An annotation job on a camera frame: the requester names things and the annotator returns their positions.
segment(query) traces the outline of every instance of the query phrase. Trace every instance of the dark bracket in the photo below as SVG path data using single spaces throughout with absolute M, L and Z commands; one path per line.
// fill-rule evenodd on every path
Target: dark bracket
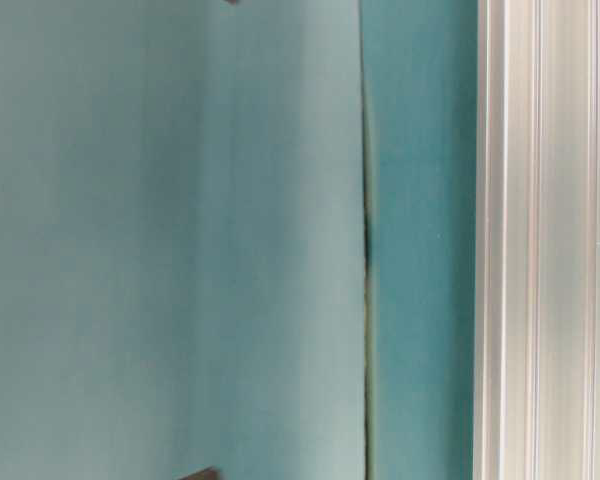
M 222 480 L 220 472 L 215 468 L 207 468 L 188 477 L 181 478 L 180 480 Z

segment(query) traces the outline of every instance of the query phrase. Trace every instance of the teal wall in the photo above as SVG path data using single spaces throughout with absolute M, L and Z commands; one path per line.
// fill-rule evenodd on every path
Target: teal wall
M 362 478 L 346 0 L 0 0 L 0 480 Z
M 468 480 L 477 2 L 362 6 L 373 478 Z
M 207 18 L 193 458 L 228 480 L 362 480 L 357 11 L 244 0 Z

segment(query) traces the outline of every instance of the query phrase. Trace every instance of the teal surface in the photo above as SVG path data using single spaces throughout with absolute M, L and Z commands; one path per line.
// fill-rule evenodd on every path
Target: teal surface
M 357 11 L 245 0 L 206 17 L 193 458 L 228 480 L 362 480 Z
M 362 478 L 345 0 L 0 0 L 0 480 Z
M 468 480 L 477 2 L 362 6 L 372 478 Z

